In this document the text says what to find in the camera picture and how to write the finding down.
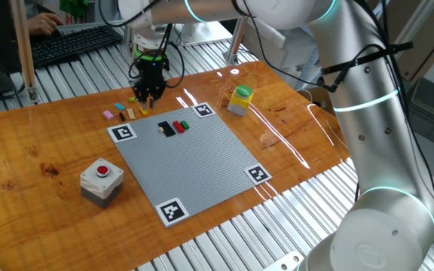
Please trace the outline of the operator bare hand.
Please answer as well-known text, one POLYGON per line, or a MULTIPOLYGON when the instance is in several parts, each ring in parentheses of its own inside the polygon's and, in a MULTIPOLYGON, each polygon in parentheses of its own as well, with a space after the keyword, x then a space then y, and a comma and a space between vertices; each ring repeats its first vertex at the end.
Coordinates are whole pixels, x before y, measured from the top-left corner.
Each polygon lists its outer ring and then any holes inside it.
POLYGON ((52 35, 58 26, 63 24, 62 19, 51 13, 41 13, 28 20, 30 36, 52 35))

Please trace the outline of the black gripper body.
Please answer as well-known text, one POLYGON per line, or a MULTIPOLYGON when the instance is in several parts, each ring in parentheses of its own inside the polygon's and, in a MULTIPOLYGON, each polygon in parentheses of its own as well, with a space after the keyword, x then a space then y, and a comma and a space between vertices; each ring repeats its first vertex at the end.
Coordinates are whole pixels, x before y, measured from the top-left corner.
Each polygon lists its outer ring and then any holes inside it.
POLYGON ((147 59, 136 59, 132 63, 139 72, 131 81, 130 86, 137 99, 160 99, 167 88, 167 81, 164 79, 163 70, 169 70, 167 59, 152 61, 147 59))

